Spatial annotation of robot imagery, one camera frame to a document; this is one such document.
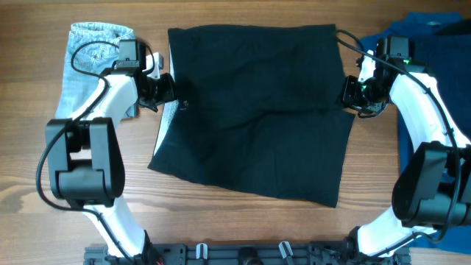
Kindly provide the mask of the black shorts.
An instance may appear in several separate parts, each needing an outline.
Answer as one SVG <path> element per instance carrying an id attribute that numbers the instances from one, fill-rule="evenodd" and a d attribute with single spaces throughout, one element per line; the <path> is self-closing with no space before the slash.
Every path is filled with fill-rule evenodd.
<path id="1" fill-rule="evenodd" d="M 177 109 L 149 168 L 334 208 L 354 116 L 332 24 L 168 31 Z"/>

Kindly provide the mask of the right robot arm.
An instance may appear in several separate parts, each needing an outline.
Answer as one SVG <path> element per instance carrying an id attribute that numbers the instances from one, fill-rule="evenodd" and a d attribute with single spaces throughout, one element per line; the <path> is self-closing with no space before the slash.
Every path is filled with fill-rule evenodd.
<path id="1" fill-rule="evenodd" d="M 391 206 L 346 240 L 347 259 L 365 263 L 389 258 L 418 238 L 438 243 L 450 228 L 470 224 L 470 140 L 448 112 L 430 67 L 412 59 L 408 38 L 390 35 L 374 52 L 361 44 L 354 51 L 361 71 L 346 78 L 343 105 L 361 119 L 395 105 L 414 151 Z"/>

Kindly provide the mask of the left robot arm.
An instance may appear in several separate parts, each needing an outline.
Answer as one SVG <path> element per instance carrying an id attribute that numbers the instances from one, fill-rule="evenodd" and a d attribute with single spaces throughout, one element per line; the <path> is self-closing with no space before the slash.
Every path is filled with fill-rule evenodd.
<path id="1" fill-rule="evenodd" d="M 161 56 L 139 40 L 115 45 L 118 59 L 98 74 L 90 98 L 66 119 L 46 125 L 46 148 L 36 171 L 36 189 L 49 206 L 81 212 L 107 243 L 109 264 L 161 264 L 147 232 L 124 197 L 125 169 L 116 128 L 127 109 L 156 112 L 174 101 L 174 80 L 161 74 Z"/>

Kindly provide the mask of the folded light blue jeans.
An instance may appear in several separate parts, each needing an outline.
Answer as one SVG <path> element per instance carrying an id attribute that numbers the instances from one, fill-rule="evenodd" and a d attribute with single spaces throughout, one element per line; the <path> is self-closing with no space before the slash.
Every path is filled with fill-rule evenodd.
<path id="1" fill-rule="evenodd" d="M 134 38 L 133 29 L 117 24 L 79 22 L 71 25 L 56 118 L 68 117 L 96 90 L 99 79 L 84 73 L 101 74 L 118 59 L 119 41 Z"/>

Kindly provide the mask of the dark navy shirt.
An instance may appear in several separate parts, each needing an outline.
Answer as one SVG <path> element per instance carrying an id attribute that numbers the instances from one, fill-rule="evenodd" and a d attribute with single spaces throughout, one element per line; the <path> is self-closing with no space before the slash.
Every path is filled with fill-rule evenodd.
<path id="1" fill-rule="evenodd" d="M 414 39 L 413 58 L 432 68 L 446 108 L 460 131 L 469 138 L 470 36 L 418 36 Z"/>

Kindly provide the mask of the black t-shirt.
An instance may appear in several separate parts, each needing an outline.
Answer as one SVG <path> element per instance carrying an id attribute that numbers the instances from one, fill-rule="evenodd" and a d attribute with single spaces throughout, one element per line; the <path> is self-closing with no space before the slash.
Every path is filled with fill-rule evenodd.
<path id="1" fill-rule="evenodd" d="M 434 33 L 435 36 L 451 36 L 451 35 L 470 35 L 471 34 L 471 20 L 466 19 L 454 24 L 448 24 L 442 29 Z"/>

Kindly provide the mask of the blue polo shirt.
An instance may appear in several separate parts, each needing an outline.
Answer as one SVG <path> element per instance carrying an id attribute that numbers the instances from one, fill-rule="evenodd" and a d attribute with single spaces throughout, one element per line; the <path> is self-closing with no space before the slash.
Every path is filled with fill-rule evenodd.
<path id="1" fill-rule="evenodd" d="M 365 50 L 376 50 L 377 42 L 389 35 L 402 35 L 411 41 L 411 56 L 414 55 L 414 39 L 434 33 L 448 24 L 466 20 L 459 13 L 409 13 L 402 21 L 395 21 L 383 32 L 360 39 Z"/>

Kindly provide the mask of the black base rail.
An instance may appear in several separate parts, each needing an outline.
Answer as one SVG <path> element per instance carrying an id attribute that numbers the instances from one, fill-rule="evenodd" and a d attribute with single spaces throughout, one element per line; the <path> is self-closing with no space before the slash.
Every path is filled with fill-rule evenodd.
<path id="1" fill-rule="evenodd" d="M 401 247 L 390 257 L 363 258 L 353 252 L 343 254 L 340 241 L 313 241 L 309 244 L 235 244 L 195 246 L 155 244 L 156 264 L 231 265 L 231 264 L 391 264 L 410 265 L 408 247 Z"/>

